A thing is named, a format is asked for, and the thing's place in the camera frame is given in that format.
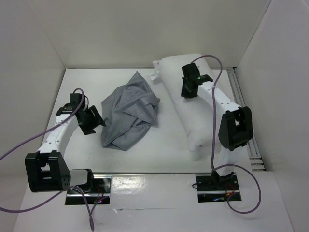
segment gray fabric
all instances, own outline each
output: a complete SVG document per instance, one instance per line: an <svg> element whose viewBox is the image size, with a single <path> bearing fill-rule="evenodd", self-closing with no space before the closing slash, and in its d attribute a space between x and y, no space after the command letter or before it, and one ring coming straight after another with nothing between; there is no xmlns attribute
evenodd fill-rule
<svg viewBox="0 0 309 232"><path fill-rule="evenodd" d="M158 125L156 113L160 99L136 72L131 80L120 86L102 101L103 147L127 151L148 132L151 125Z"/></svg>

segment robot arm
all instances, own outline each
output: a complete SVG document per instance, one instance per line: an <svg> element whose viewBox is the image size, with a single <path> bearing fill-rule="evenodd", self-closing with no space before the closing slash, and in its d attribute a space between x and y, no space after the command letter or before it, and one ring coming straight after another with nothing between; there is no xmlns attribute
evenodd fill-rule
<svg viewBox="0 0 309 232"><path fill-rule="evenodd" d="M78 112L68 121L62 122L76 109L81 102L81 94L72 93L70 103L57 112L53 130L36 153L27 154L25 158L29 186L32 192L66 191L79 185L82 189L91 187L93 173L90 169L69 170L63 155L73 132L80 127L85 135L95 133L98 125L105 126L95 106L85 108L85 102Z"/></svg>
<svg viewBox="0 0 309 232"><path fill-rule="evenodd" d="M194 63L183 66L182 70L184 74L182 96L185 98L199 96L213 107L213 80L208 75L201 76ZM251 110L247 106L241 107L232 102L219 89L216 89L214 94L217 118L221 120L218 137L222 145L220 160L216 166L235 164L241 150L253 137ZM226 176L233 172L233 168L225 167L217 172L219 176Z"/></svg>

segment white wall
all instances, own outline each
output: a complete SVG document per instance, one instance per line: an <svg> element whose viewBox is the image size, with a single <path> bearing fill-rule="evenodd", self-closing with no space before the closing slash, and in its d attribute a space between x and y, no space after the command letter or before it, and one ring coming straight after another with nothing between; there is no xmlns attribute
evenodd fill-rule
<svg viewBox="0 0 309 232"><path fill-rule="evenodd" d="M0 4L0 154L44 129L64 66L34 11L24 0ZM41 139L0 162L0 205L19 209L26 185L24 158ZM14 228L16 214L0 212L1 232Z"/></svg>
<svg viewBox="0 0 309 232"><path fill-rule="evenodd" d="M66 67L215 54L238 65L270 0L30 0ZM211 66L217 67L215 61Z"/></svg>
<svg viewBox="0 0 309 232"><path fill-rule="evenodd" d="M294 230L308 231L309 0L271 2L237 75Z"/></svg>

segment wire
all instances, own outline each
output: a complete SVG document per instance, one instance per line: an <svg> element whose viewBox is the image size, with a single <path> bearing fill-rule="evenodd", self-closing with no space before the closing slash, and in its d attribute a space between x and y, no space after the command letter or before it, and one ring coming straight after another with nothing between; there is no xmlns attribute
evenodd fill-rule
<svg viewBox="0 0 309 232"><path fill-rule="evenodd" d="M212 127L211 169L212 169L213 171L216 171L216 170L221 169L221 168L223 168L223 167L237 167L237 168L240 168L240 169L244 170L245 172L247 172L247 173L254 179L254 181L255 181L255 183L256 183L256 186L257 186L257 188L258 188L258 191L259 191L259 200L258 200L257 205L256 205L253 209L251 209L251 210L249 210L249 211L238 211L238 210L234 209L234 208L230 205L229 200L230 200L230 198L231 198L232 196L234 196L236 193L234 193L234 194L228 196L228 198L227 198L227 200L226 200L228 206L229 206L229 207L231 208L231 210L233 210L234 212L239 213L239 214L249 214L249 213L252 213L253 211L255 211L255 210L260 206L261 200L262 200L261 187L260 187L260 185L259 185L257 179L255 178L255 176L254 176L251 172L249 172L247 169L245 169L244 167L241 167L241 166L236 165L236 164L224 164L224 165L221 165L221 166L216 167L216 168L214 167L214 164L213 164L213 161L214 161L214 149L215 149L215 144L216 144L216 98L215 98L214 92L215 92L215 89L216 89L216 88L215 88L215 87L216 87L216 84L217 84L217 82L219 81L219 78L220 78L220 76L221 76L221 74L222 74L222 72L223 72L223 65L222 65L222 62L221 62L217 57L215 57L215 56L213 56L213 55L203 55L203 56L200 56L200 57L194 59L191 63L194 63L194 62L197 61L198 59L205 58L205 57L214 58L214 59L217 60L217 61L219 62L219 64L220 64L220 72L219 72L218 77L216 78L216 80L215 80L214 83L213 83L213 88L212 88L212 92L211 92L211 94L212 94L212 103L213 103L213 127Z"/></svg>
<svg viewBox="0 0 309 232"><path fill-rule="evenodd" d="M233 192L227 192L227 186L226 186L226 191L225 191L225 193L226 193L226 196L229 196L229 195L231 195L231 194L233 194L234 192L235 192L235 188L234 188L234 186L232 186L230 183L228 183L228 185L232 188L232 190L233 190Z"/></svg>
<svg viewBox="0 0 309 232"><path fill-rule="evenodd" d="M96 188L98 189L98 196L97 196L97 200L98 200L98 197L100 196L100 189L98 186L96 186Z"/></svg>
<svg viewBox="0 0 309 232"><path fill-rule="evenodd" d="M92 207L91 212L90 212L91 215L92 215L93 211L95 210L96 206L97 206L99 203L101 203L105 198L108 198L108 196L102 197L99 201L95 201L95 204L94 204L94 206Z"/></svg>
<svg viewBox="0 0 309 232"><path fill-rule="evenodd" d="M86 107L86 109L88 109L88 107L89 107L89 98L87 96L85 96L85 98L87 99L87 107Z"/></svg>
<svg viewBox="0 0 309 232"><path fill-rule="evenodd" d="M81 100L81 102L79 103L79 105L77 106L77 108L72 112L72 114L70 114L66 119L64 119L64 120L62 121L62 123L65 123L65 122L69 121L69 120L77 113L77 111L81 108L81 106L82 106L82 104L83 104L83 101L84 101L84 91L83 91L81 88L77 88L77 89L75 89L75 90L73 91L73 93L76 92L77 90L80 90L80 91L82 92L82 100ZM32 141L32 140L34 140L34 139L36 139L36 138L42 136L42 135L45 135L45 134L47 134L48 132L51 132L51 131L53 131L54 129L60 127L60 126L62 126L62 124L59 123L59 124L53 126L52 128L50 128L50 129L48 129L48 130L46 130L46 131L44 131L44 132L42 132L42 133L40 133L40 134L37 134L37 135L35 135L35 136L33 136L33 137L31 137L31 138L29 138L29 139L27 139L27 140L21 142L20 144L16 145L15 147L13 147L13 148L11 148L10 150L8 150L7 152L5 152L5 153L0 157L0 161L3 160L6 156L8 156L8 155L9 155L10 153L12 153L13 151L15 151L16 149L18 149L19 147L21 147L22 145L24 145L24 144L26 144L26 143L28 143L28 142L30 142L30 141ZM41 203L41 204L39 204L39 205L37 205L37 206L28 208L28 209L12 210L12 209L5 209L5 208L0 207L0 211L6 212L6 213L24 213L24 212L28 212L28 211L37 209L37 208L41 207L42 205L45 205L46 203L50 202L53 198L57 197L57 196L60 195L61 193L62 193L62 191L61 191L61 192L58 192L57 194L55 194L54 196L52 196L51 198L49 198L49 199L46 200L45 202L43 202L43 203Z"/></svg>
<svg viewBox="0 0 309 232"><path fill-rule="evenodd" d="M90 211L87 198L86 198L84 192L82 191L82 189L79 188L78 186L75 186L74 189L75 189L76 191L78 191L78 192L83 196L83 200L84 200L84 202L85 202L85 205L86 205L86 207L87 207L87 211L88 211L88 214L89 214L90 229L91 229L91 231L95 231L95 224L94 224L93 218L92 218L92 212L93 212L94 207L93 207L92 210Z"/></svg>

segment white cushion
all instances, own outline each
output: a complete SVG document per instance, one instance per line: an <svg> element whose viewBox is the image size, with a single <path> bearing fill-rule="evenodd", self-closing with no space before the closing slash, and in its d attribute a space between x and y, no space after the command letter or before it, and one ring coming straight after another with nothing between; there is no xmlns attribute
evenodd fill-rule
<svg viewBox="0 0 309 232"><path fill-rule="evenodd" d="M182 66L191 63L199 56L201 54L172 56L153 62L155 73L161 77L183 123L188 138L189 151L192 152L212 144L212 107L200 97L185 99L181 96ZM208 74L215 80L216 76L204 58L197 60L195 64L201 75Z"/></svg>

